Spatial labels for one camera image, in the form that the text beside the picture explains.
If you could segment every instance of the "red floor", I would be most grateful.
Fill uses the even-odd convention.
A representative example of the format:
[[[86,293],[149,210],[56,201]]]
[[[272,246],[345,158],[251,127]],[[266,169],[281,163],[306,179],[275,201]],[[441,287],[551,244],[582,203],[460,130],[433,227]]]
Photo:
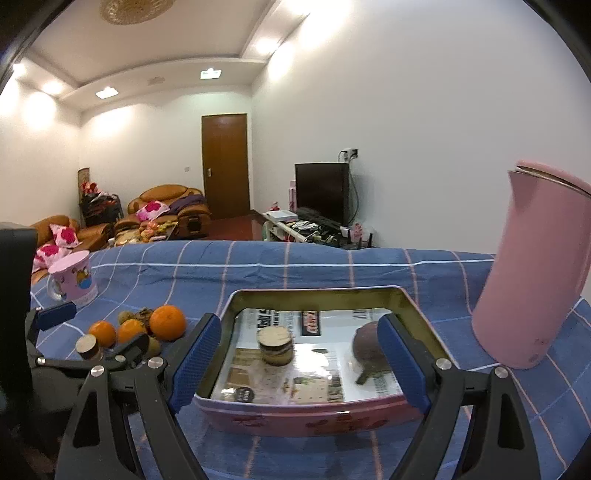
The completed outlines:
[[[214,220],[204,240],[261,240],[261,224],[254,215]]]

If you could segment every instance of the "flat screen tv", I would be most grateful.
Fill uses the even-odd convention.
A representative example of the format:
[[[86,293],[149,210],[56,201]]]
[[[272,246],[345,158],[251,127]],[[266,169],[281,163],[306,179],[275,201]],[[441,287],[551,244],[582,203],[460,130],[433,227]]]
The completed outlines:
[[[347,225],[349,164],[298,163],[295,167],[297,207]]]

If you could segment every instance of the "leather armchair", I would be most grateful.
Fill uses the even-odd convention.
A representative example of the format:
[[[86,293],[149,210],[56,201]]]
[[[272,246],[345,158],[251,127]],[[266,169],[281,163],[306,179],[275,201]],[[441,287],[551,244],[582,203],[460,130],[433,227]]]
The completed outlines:
[[[80,224],[73,218],[66,215],[54,215],[31,225],[37,230],[37,248],[46,243],[53,243],[53,233],[49,227],[51,224],[69,226],[76,231],[80,245],[72,249],[74,252],[80,250],[96,252],[104,248],[109,238],[113,236],[113,225],[111,223],[101,223],[88,228],[80,228]],[[47,274],[48,271],[45,269],[36,271],[31,276],[31,285],[37,283]]]
[[[133,199],[127,206],[128,215],[115,224],[115,233],[125,230],[139,228],[140,225],[146,225],[148,222],[141,222],[135,213],[153,200],[159,200],[167,205],[175,200],[186,197],[190,194],[202,195],[199,189],[185,187],[183,185],[159,185],[143,192],[139,197]],[[209,233],[209,226],[212,222],[211,212],[206,203],[198,205],[189,205],[182,209],[178,215],[162,215],[156,218],[155,222],[164,223],[166,221],[178,221],[178,238],[202,238]]]

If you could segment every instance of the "blue tablecloth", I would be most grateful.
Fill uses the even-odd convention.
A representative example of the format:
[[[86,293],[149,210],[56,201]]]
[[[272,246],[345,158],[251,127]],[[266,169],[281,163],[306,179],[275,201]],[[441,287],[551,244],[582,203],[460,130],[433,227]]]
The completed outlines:
[[[493,262],[487,254],[374,248],[347,252],[318,245],[266,242],[160,242],[92,254],[99,296],[70,322],[43,332],[39,349],[75,358],[74,343],[106,318],[116,325],[121,310],[170,303],[198,321],[220,313],[229,295],[243,288],[328,288],[398,285],[433,324],[461,368],[488,371],[495,361],[478,345],[470,315]],[[32,306],[54,304],[43,280]],[[591,431],[591,307],[573,306],[548,356],[535,368],[514,370],[536,447],[542,478],[556,480]],[[264,480],[389,478],[418,422],[334,437],[273,438],[227,434],[211,428],[195,404],[180,423],[211,479]],[[160,478],[138,416],[134,438],[148,479]],[[439,478],[450,478],[465,437],[461,413]]]

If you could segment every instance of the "wooden door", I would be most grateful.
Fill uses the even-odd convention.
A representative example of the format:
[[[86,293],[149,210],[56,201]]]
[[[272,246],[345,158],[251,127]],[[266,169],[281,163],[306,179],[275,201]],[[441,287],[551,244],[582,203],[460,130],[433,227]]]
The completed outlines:
[[[202,117],[203,179],[212,219],[248,215],[246,114]]]

